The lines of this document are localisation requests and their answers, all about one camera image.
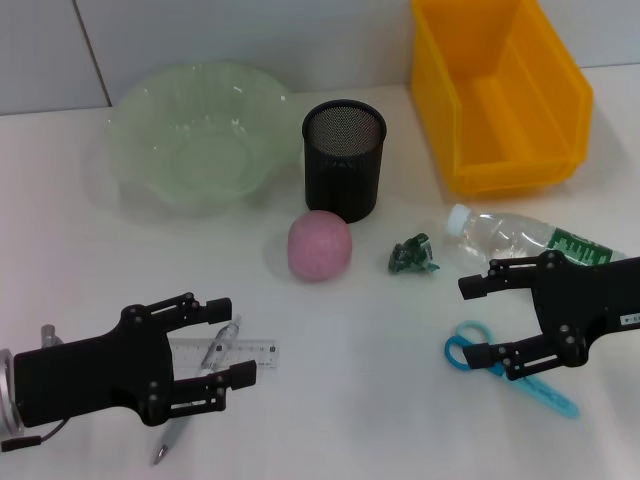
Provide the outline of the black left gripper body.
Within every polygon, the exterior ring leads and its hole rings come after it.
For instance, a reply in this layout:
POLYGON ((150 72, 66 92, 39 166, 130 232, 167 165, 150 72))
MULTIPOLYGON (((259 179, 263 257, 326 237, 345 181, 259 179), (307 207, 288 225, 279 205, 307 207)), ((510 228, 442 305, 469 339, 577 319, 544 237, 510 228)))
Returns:
POLYGON ((104 335, 14 357, 15 402, 26 426, 123 407, 158 426, 174 383, 167 333, 176 309, 130 306, 104 335))

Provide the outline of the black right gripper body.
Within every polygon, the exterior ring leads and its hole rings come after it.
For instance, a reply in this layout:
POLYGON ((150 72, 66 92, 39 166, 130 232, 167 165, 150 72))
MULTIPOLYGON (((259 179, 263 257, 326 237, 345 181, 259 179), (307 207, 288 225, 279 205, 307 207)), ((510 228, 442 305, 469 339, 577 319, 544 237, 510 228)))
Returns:
POLYGON ((542 254, 532 298, 543 339, 537 356, 582 366, 596 340, 639 328, 639 259, 580 266, 542 254))

